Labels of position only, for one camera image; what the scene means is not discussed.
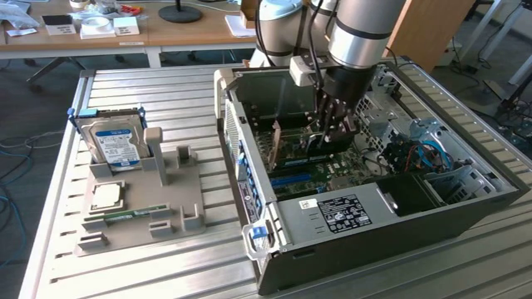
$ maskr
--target white label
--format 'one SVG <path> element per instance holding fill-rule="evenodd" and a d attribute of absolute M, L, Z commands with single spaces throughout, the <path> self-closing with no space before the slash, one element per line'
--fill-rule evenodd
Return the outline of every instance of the white label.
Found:
<path fill-rule="evenodd" d="M 128 129 L 96 132 L 96 139 L 109 164 L 129 166 L 139 163 L 139 152 L 129 143 L 132 136 L 132 131 Z"/>
<path fill-rule="evenodd" d="M 299 205 L 301 206 L 301 210 L 317 207 L 317 200 L 315 198 L 307 199 L 305 201 L 300 201 Z"/>
<path fill-rule="evenodd" d="M 149 211 L 133 211 L 135 216 L 141 216 L 149 214 Z"/>
<path fill-rule="evenodd" d="M 117 27 L 115 28 L 116 30 L 119 30 L 119 34 L 129 34 L 132 33 L 132 31 L 129 30 L 129 27 Z"/>
<path fill-rule="evenodd" d="M 321 159 L 325 159 L 325 158 L 327 158 L 325 155 L 323 155 L 323 156 L 315 156 L 315 157 L 311 157 L 311 158 L 308 159 L 308 161 L 321 160 Z"/>
<path fill-rule="evenodd" d="M 56 25 L 56 26 L 47 25 L 47 30 L 48 30 L 48 34 L 52 36 L 76 33 L 76 28 L 73 27 L 72 24 Z"/>
<path fill-rule="evenodd" d="M 108 218 L 108 219 L 105 219 L 105 221 L 116 222 L 116 221 L 127 220 L 127 219 L 131 219 L 131 218 L 133 218 L 132 215 L 124 215 L 124 216 L 117 216 L 117 217 Z"/>
<path fill-rule="evenodd" d="M 36 33 L 36 30 L 33 28 L 24 30 L 8 30 L 7 33 L 9 36 L 24 36 L 25 34 Z"/>
<path fill-rule="evenodd" d="M 119 45 L 144 45 L 144 42 L 121 42 Z"/>
<path fill-rule="evenodd" d="M 307 162 L 307 159 L 295 160 L 295 161 L 285 162 L 284 165 L 288 166 L 288 165 L 300 164 L 300 163 L 305 163 L 305 162 Z"/>

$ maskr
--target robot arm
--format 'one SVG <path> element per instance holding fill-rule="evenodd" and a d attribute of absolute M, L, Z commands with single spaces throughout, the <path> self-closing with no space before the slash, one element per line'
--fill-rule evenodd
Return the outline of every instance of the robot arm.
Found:
<path fill-rule="evenodd" d="M 313 117 L 323 131 L 319 147 L 324 142 L 348 140 L 357 133 L 352 112 L 368 90 L 405 3 L 405 0 L 337 1 L 312 0 L 308 8 L 301 7 L 300 0 L 263 0 L 260 4 L 265 51 L 259 47 L 256 53 L 267 54 L 276 65 L 287 65 L 289 58 L 296 84 L 313 84 Z M 331 41 L 325 36 L 329 20 L 333 21 Z M 309 49 L 309 53 L 293 56 L 300 48 Z M 319 60 L 312 57 L 316 52 L 321 53 Z"/>

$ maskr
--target black lamp base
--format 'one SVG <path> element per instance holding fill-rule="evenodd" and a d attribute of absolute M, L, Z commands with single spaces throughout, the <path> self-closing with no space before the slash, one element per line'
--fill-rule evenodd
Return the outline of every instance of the black lamp base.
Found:
<path fill-rule="evenodd" d="M 172 5 L 159 10 L 159 16 L 172 23 L 191 23 L 201 19 L 203 13 L 189 6 L 181 6 L 181 10 L 177 11 L 176 6 Z"/>

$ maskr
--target wooden desk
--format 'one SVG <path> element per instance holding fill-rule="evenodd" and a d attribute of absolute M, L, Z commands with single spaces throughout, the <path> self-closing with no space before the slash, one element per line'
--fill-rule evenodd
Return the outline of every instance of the wooden desk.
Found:
<path fill-rule="evenodd" d="M 239 39 L 231 35 L 224 20 L 229 14 L 227 12 L 195 6 L 204 14 L 203 18 L 189 24 L 175 24 L 157 15 L 159 9 L 171 3 L 145 2 L 133 5 L 144 7 L 143 14 L 148 17 L 137 22 L 139 35 L 81 40 L 79 34 L 49 36 L 44 27 L 36 28 L 36 34 L 20 37 L 9 37 L 1 32 L 5 42 L 0 38 L 0 59 L 144 53 L 149 67 L 160 67 L 161 52 L 255 48 L 255 38 Z M 227 3 L 208 5 L 225 10 L 239 8 Z M 73 10 L 67 0 L 51 0 L 48 3 L 33 2 L 29 15 L 41 21 L 43 15 L 67 14 Z M 3 27 L 5 30 L 13 29 L 8 23 Z"/>

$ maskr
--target power supply label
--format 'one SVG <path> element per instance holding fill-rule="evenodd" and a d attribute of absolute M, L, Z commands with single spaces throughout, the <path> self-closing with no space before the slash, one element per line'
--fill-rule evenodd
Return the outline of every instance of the power supply label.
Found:
<path fill-rule="evenodd" d="M 331 232 L 337 234 L 372 223 L 356 195 L 347 195 L 317 203 Z"/>

